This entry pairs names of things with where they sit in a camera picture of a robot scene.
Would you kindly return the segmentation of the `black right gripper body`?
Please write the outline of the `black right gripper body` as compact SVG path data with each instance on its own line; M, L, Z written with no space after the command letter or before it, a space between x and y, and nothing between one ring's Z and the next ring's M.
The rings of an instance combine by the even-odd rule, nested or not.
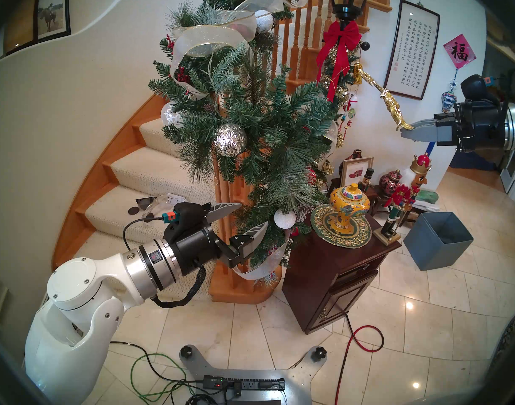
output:
M456 151L509 150L508 105L489 99L457 103Z

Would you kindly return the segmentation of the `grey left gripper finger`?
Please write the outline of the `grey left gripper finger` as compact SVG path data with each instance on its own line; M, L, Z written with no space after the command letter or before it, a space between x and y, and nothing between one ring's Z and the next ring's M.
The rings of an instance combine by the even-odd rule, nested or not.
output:
M236 261L245 262L262 243L267 232L268 222L252 227L243 234L237 234L229 239L230 248L236 252Z
M202 208L204 209L204 212L206 213L206 221L207 223L211 224L217 220L220 220L233 212L235 212L237 209L241 208L242 204L238 202L221 202L217 203L215 205L212 205L210 202L202 205Z

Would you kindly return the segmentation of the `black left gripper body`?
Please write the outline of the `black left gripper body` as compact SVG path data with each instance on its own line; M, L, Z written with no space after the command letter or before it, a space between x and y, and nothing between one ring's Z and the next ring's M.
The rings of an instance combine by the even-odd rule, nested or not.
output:
M198 226L185 233L181 233L171 225L169 246L183 277L210 261L221 259L227 266L234 268L242 260L238 246L227 245L209 225Z

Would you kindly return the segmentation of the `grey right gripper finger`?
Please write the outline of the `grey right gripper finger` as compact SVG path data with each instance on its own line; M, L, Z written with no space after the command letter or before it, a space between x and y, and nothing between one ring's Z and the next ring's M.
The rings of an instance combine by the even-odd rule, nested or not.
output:
M430 126L450 126L457 122L455 115L434 115L433 118L422 119L411 123L413 128L430 127Z
M453 140L452 128L414 128L412 130L401 128L401 136L414 142L457 145Z

